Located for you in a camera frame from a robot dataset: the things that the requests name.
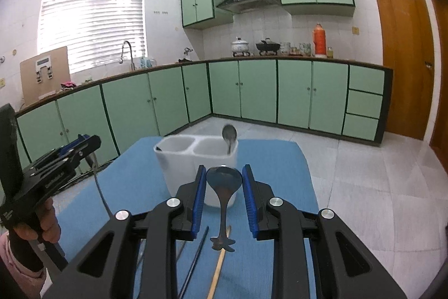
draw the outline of metal spoon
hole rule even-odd
[[[226,233],[227,205],[232,195],[243,183],[243,178],[238,170],[227,166],[219,166],[208,169],[207,182],[218,195],[221,205],[220,234],[218,237],[210,238],[210,241],[213,242],[212,248],[217,251],[225,249],[234,252],[235,250],[230,245],[233,245],[235,241],[228,238]]]
[[[230,152],[232,151],[232,145],[237,140],[237,130],[231,124],[226,124],[223,127],[222,135],[223,139],[227,142],[228,145],[227,154],[230,155]]]

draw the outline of window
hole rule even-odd
[[[118,62],[124,40],[134,58],[144,57],[144,29],[143,0],[42,0],[37,49],[67,46],[73,74]]]

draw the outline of silver screw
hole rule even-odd
[[[167,200],[167,205],[171,208],[177,207],[179,204],[181,204],[181,201],[177,198],[170,198]]]
[[[283,204],[283,199],[282,198],[277,198],[277,197],[271,198],[269,200],[269,204],[274,206],[274,207],[279,207],[280,205]]]
[[[335,213],[331,209],[324,209],[320,214],[325,219],[331,219],[335,216]]]
[[[115,218],[117,218],[117,220],[119,220],[119,221],[124,221],[128,217],[129,217],[129,212],[128,211],[118,211],[115,214]]]

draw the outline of range hood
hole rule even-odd
[[[243,13],[273,4],[281,4],[281,0],[225,0],[217,7],[232,13]]]

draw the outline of pink cloth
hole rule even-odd
[[[46,270],[33,273],[18,262],[11,252],[8,232],[0,237],[0,257],[26,296],[30,299],[40,299],[40,291],[46,279]]]

